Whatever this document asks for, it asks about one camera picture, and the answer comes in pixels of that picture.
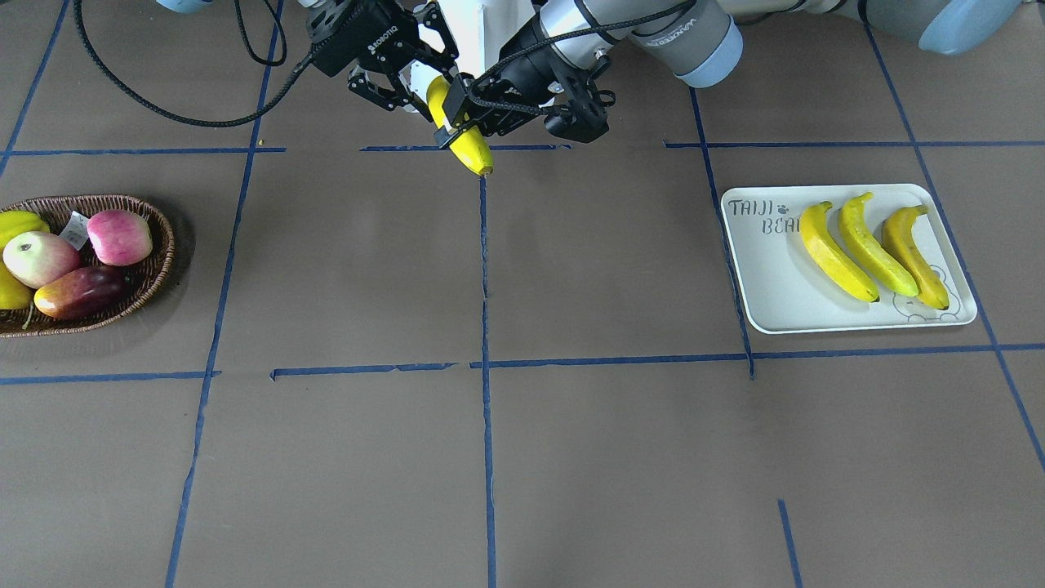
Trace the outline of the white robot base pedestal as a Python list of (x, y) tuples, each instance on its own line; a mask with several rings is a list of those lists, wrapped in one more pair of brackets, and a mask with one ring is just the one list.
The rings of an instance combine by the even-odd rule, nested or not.
[[(408, 11), (419, 4), (437, 2), (448, 11), (460, 56), (460, 72), (474, 77), (500, 60), (500, 49), (536, 14), (532, 1), (404, 1)], [(408, 89), (428, 104), (429, 83), (413, 83), (413, 63), (403, 74)]]

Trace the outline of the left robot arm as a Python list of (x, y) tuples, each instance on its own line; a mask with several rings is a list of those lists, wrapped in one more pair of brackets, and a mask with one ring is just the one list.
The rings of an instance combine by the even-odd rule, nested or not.
[(954, 56), (982, 44), (1015, 1), (439, 1), (464, 55), (440, 105), (428, 101), (441, 148), (470, 131), (504, 136), (545, 120), (558, 138), (589, 144), (616, 99), (596, 79), (630, 41), (691, 88), (732, 74), (741, 27), (786, 11), (836, 14), (922, 50)]

